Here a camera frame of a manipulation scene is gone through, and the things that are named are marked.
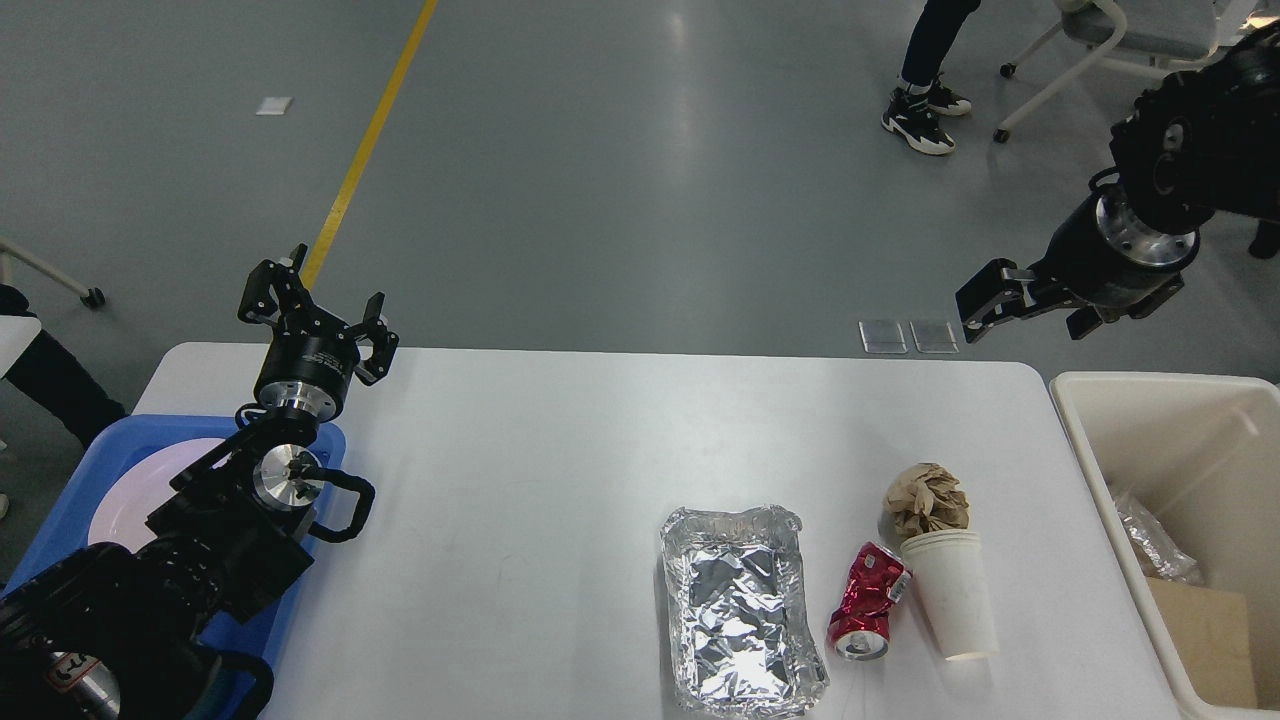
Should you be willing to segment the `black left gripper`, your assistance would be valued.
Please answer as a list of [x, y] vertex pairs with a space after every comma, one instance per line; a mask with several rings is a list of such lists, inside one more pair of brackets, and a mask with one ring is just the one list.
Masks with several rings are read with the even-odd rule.
[[[367, 300], [361, 320], [347, 331], [308, 334], [321, 327], [321, 319], [300, 277], [307, 251], [306, 243], [298, 243], [283, 259], [261, 260], [244, 282], [237, 318], [276, 332], [253, 398], [268, 409], [292, 407], [332, 421], [346, 409], [353, 374], [365, 386], [387, 377], [401, 338], [383, 315], [383, 292]], [[357, 343], [365, 340], [370, 355], [360, 359]]]

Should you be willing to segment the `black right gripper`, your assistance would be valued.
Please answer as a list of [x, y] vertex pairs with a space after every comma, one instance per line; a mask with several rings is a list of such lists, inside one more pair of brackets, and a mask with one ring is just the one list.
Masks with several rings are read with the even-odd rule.
[[1201, 250], [1201, 232], [1169, 233], [1144, 223], [1123, 190], [1096, 190], [1055, 231], [1044, 256], [1019, 268], [996, 258], [955, 293], [964, 340], [979, 342], [1014, 319], [1079, 307], [1066, 319], [1084, 340], [1120, 316], [1146, 318], [1178, 293]]

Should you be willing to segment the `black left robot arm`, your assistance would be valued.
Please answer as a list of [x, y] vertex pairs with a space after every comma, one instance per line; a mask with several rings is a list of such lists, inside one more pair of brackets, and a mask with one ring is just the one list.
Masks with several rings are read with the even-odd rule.
[[374, 293], [358, 323], [315, 304], [300, 278], [300, 243], [250, 273], [238, 315], [271, 343], [236, 433], [172, 480], [151, 511], [152, 539], [131, 551], [97, 542], [3, 598], [3, 707], [20, 719], [187, 719], [218, 678], [250, 688], [230, 711], [256, 719], [273, 697], [268, 660], [205, 644], [221, 614], [246, 624], [312, 566], [306, 537], [356, 538], [374, 486], [311, 452], [339, 416], [349, 383], [383, 379], [398, 348]]

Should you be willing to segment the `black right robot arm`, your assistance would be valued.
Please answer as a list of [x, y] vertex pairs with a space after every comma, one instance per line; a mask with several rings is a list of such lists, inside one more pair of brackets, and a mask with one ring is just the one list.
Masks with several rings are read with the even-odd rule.
[[955, 295], [968, 343], [1014, 319], [1069, 310], [1071, 338], [1143, 319], [1183, 286], [1217, 211], [1277, 223], [1279, 31], [1252, 29], [1222, 58], [1179, 70], [1111, 129], [1114, 164], [1020, 268], [996, 258]]

